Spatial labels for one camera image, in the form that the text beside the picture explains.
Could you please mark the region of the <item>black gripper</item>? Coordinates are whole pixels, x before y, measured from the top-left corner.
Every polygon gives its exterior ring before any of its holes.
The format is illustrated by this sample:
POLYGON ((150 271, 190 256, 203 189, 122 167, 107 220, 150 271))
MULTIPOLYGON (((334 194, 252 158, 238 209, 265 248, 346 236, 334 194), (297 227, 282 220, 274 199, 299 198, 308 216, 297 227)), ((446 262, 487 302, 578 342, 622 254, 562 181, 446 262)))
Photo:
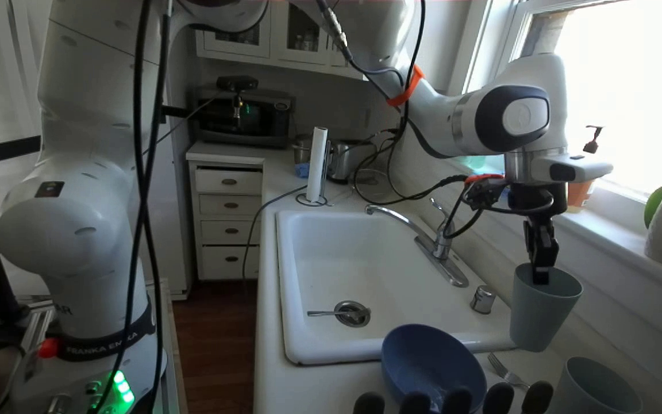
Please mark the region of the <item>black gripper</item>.
POLYGON ((534 265, 534 282, 547 285, 558 256, 552 218, 568 209, 562 185, 524 187, 513 185, 508 208, 518 209, 524 220, 524 243, 534 265))

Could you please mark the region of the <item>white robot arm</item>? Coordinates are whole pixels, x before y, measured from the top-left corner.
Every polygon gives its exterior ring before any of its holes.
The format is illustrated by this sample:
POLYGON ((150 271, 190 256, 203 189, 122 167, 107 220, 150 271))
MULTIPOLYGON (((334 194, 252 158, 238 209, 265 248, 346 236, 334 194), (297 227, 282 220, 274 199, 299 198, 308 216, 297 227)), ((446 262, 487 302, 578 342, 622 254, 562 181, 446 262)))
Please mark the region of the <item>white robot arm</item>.
MULTIPOLYGON (((501 153, 515 190, 611 170, 566 150, 566 75, 554 55, 513 60, 485 87, 449 97, 414 71, 414 0, 291 0, 392 105, 428 153, 501 153)), ((52 0, 39 71, 41 151, 0 213, 0 254, 43 278, 58 355, 23 370, 14 414, 129 414, 162 370, 144 291, 138 147, 157 128, 167 47, 187 26, 256 27, 269 0, 52 0)))

